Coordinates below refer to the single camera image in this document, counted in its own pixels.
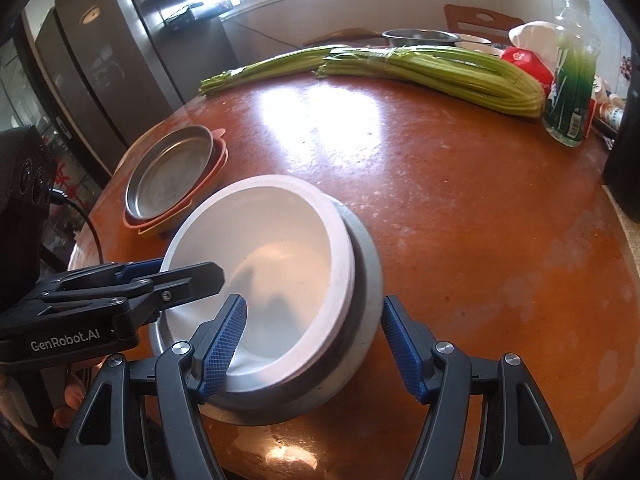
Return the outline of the shallow steel round pan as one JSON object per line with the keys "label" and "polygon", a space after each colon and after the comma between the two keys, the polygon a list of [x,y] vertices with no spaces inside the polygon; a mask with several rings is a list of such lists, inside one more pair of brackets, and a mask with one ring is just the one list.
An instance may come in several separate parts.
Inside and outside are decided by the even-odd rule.
{"label": "shallow steel round pan", "polygon": [[215,153],[214,139],[203,126],[187,126],[157,141],[129,178],[126,213],[145,222],[177,205],[204,174]]}

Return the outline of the red white paper bowl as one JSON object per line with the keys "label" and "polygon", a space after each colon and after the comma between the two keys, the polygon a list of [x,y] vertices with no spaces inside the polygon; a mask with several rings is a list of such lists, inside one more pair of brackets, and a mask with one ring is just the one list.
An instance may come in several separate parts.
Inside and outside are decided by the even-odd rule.
{"label": "red white paper bowl", "polygon": [[211,261],[224,271],[217,295],[175,307],[166,325],[189,338],[231,294],[247,321],[224,392],[280,386],[303,374],[342,328],[355,288],[355,255],[329,196],[294,177],[259,176],[210,196],[183,222],[165,252],[165,271]]}

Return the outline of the pink plastic plate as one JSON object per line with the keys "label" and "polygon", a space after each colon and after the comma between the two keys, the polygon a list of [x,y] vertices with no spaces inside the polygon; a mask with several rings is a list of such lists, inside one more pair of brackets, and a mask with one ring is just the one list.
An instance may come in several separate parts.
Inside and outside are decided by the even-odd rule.
{"label": "pink plastic plate", "polygon": [[[226,166],[226,163],[228,162],[229,153],[226,145],[226,140],[224,140],[224,134],[226,133],[226,130],[224,130],[224,128],[208,130],[213,133],[213,136],[215,137],[215,153],[209,159],[209,163],[205,168],[204,174],[200,177],[200,180],[198,180],[198,183],[194,185],[192,190],[188,194],[186,194],[186,196],[184,196],[177,205],[171,207],[168,211],[164,212],[155,219],[163,218],[165,216],[168,216],[168,214],[173,214],[176,210],[181,210],[183,208],[188,208],[191,213],[191,211],[195,207],[197,207],[198,204],[202,202],[202,200],[205,200],[207,196],[215,191],[215,188],[221,180],[222,170],[224,170],[224,166]],[[155,219],[145,222],[136,221],[126,213],[125,204],[125,210],[122,214],[122,222],[124,222],[124,225],[127,229],[134,231],[134,228],[136,226],[140,226],[140,224],[145,224],[146,222],[150,222]]]}

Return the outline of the yellow shell-shaped plate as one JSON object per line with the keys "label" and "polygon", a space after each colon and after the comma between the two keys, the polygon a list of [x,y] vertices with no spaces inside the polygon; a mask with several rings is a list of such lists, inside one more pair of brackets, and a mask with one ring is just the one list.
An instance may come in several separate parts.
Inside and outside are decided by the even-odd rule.
{"label": "yellow shell-shaped plate", "polygon": [[173,214],[168,214],[168,216],[163,218],[157,218],[153,221],[146,222],[145,224],[140,224],[140,226],[136,226],[134,230],[138,235],[143,237],[173,231],[182,225],[182,222],[189,217],[189,214],[190,210],[188,208],[176,210]]}

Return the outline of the steel refrigerator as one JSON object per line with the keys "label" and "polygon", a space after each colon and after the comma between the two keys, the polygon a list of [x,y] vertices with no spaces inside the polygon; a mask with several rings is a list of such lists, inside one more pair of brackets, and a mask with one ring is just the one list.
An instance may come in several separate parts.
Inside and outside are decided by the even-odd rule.
{"label": "steel refrigerator", "polygon": [[56,121],[109,178],[143,133],[238,64],[232,0],[30,0],[26,28]]}

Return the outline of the far celery bunch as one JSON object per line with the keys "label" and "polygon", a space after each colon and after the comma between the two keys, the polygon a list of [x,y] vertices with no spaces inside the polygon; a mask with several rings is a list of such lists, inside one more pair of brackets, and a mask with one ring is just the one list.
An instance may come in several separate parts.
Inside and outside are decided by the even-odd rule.
{"label": "far celery bunch", "polygon": [[203,79],[198,87],[200,96],[213,96],[224,90],[251,84],[252,82],[276,79],[300,73],[309,73],[323,64],[324,58],[334,49],[346,48],[346,44],[303,48],[266,58],[252,64],[225,70]]}

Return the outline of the celery bunch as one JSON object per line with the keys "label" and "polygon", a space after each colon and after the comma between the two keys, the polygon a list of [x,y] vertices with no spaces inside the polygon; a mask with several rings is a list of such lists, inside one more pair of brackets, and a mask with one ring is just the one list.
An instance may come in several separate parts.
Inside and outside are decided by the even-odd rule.
{"label": "celery bunch", "polygon": [[324,58],[334,49],[346,48],[346,44],[303,48],[266,58],[252,64],[225,70],[203,79],[198,87],[200,96],[213,96],[224,90],[251,84],[252,82],[276,79],[300,73],[309,73],[323,64]]}
{"label": "celery bunch", "polygon": [[518,66],[482,52],[457,47],[334,48],[318,67],[319,77],[395,79],[447,96],[527,118],[544,109],[544,89]]}

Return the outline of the curved wooden chair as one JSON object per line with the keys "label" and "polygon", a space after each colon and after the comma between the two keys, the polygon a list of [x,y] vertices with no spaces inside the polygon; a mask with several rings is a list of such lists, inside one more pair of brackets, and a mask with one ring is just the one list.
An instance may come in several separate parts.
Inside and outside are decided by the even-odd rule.
{"label": "curved wooden chair", "polygon": [[351,46],[351,47],[386,47],[387,40],[382,32],[367,28],[343,28],[335,32],[312,38],[303,43],[305,48],[323,46]]}

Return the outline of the steel mixing bowl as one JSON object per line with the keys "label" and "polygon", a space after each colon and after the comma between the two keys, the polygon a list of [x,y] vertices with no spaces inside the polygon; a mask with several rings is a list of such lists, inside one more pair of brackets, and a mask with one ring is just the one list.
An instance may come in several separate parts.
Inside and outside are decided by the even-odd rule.
{"label": "steel mixing bowl", "polygon": [[392,47],[437,46],[453,47],[460,37],[437,29],[400,28],[386,30],[382,37]]}

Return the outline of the small white medicine bottle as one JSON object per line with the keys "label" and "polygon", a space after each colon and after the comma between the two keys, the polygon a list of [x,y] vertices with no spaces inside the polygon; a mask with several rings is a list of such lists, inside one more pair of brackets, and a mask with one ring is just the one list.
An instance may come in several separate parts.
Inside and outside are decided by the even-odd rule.
{"label": "small white medicine bottle", "polygon": [[600,105],[600,119],[613,130],[620,130],[624,117],[624,110],[612,103],[602,103]]}

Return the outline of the green label plastic bottle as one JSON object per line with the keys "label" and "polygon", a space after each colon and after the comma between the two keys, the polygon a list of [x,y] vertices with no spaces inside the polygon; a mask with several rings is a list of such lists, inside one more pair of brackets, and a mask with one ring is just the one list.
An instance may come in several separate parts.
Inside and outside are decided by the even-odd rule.
{"label": "green label plastic bottle", "polygon": [[556,63],[542,122],[553,139],[577,148],[588,130],[601,41],[589,0],[563,0],[555,19]]}

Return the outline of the near celery bunch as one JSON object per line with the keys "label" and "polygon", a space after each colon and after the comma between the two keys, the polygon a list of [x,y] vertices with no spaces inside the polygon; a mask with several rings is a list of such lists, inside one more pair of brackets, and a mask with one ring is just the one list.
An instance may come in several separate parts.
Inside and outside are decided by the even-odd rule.
{"label": "near celery bunch", "polygon": [[457,47],[334,48],[318,67],[319,77],[395,79],[447,96],[527,118],[544,109],[544,89],[518,66],[482,52]]}

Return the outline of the orange slatted wooden chair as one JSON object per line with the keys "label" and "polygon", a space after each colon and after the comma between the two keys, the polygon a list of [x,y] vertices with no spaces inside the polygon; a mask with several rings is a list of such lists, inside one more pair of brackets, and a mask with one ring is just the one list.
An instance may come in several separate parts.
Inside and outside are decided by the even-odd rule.
{"label": "orange slatted wooden chair", "polygon": [[477,6],[445,4],[444,14],[450,32],[487,30],[490,36],[505,37],[508,31],[524,24],[521,18]]}

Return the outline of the red white plastic bag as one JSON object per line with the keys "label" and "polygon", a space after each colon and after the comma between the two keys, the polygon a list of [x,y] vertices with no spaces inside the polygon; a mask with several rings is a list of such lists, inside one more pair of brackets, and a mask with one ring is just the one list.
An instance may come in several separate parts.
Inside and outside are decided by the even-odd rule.
{"label": "red white plastic bag", "polygon": [[503,50],[500,58],[534,77],[548,96],[564,58],[561,42],[565,36],[566,28],[560,23],[532,21],[518,25],[509,30],[511,44]]}

